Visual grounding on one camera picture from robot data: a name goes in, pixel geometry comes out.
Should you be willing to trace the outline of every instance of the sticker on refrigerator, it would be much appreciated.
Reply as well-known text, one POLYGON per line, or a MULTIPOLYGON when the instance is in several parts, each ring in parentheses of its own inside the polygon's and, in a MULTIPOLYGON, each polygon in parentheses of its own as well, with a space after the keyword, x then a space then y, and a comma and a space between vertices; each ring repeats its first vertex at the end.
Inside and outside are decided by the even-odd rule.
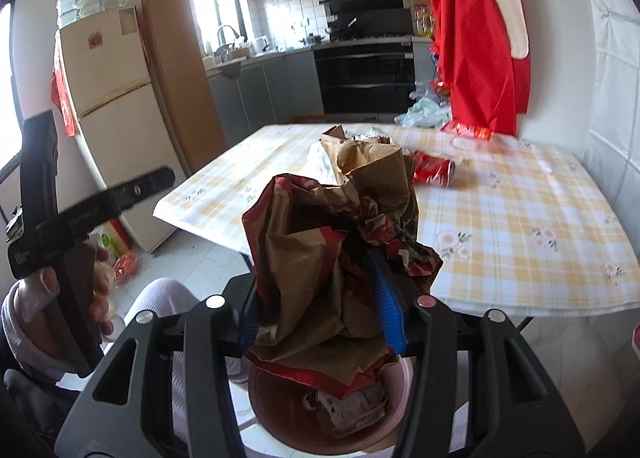
POLYGON ((133 7, 129 9, 123 9, 119 13, 120 15, 120 32, 123 36, 127 34, 133 34, 138 30, 136 23, 136 12, 133 7))
POLYGON ((102 45, 102 33, 94 32, 89 36, 89 48, 100 47, 102 45))

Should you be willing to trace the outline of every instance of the white refrigerator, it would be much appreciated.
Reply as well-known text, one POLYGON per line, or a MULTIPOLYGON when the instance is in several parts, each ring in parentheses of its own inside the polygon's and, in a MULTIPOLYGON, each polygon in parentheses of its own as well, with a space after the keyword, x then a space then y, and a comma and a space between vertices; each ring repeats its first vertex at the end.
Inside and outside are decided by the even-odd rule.
MULTIPOLYGON (((106 189, 168 165, 185 180, 146 67, 133 7, 103 11, 60 29, 63 73, 78 121, 78 146, 98 187, 106 189)), ((175 228, 153 216, 161 193, 121 216, 147 252, 175 228)))

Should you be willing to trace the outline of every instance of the paper bag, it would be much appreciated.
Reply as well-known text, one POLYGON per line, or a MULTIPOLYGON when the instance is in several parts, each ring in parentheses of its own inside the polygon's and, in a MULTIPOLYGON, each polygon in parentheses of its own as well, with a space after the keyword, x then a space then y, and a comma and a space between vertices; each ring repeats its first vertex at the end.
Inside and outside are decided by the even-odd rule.
POLYGON ((372 247, 428 292, 442 261, 418 244, 413 159, 383 143, 322 136, 338 186, 277 175, 242 217, 264 303, 249 358, 343 398, 394 361, 362 270, 372 247))

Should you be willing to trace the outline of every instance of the faucet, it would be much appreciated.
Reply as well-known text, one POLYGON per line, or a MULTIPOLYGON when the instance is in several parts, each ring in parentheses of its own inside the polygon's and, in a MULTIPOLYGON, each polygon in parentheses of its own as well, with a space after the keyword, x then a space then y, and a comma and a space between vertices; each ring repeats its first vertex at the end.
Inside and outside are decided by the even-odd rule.
POLYGON ((224 29, 225 27, 229 27, 233 31, 233 33, 234 33, 234 35, 236 37, 236 40, 240 37, 240 34, 238 34, 236 32, 236 30, 231 25, 222 24, 222 25, 220 25, 218 27, 218 30, 216 31, 216 34, 218 35, 218 43, 220 44, 220 47, 222 47, 222 45, 226 45, 225 44, 225 34, 224 34, 224 32, 222 32, 222 29, 224 29))

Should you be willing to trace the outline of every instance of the table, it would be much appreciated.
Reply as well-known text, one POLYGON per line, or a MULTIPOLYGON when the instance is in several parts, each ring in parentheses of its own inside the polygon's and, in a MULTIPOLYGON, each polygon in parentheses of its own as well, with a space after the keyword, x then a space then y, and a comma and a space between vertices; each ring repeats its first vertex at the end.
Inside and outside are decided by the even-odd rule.
MULTIPOLYGON (((444 260, 431 293, 453 310, 583 317, 640 307, 636 255, 571 154, 499 134, 469 151, 452 146, 456 137, 425 128, 344 127, 348 134, 375 127, 396 145, 459 162, 450 187, 415 186, 418 241, 444 260)), ((247 255, 242 213, 274 175, 306 171, 309 148, 327 129, 264 127, 165 196, 154 215, 247 255)))

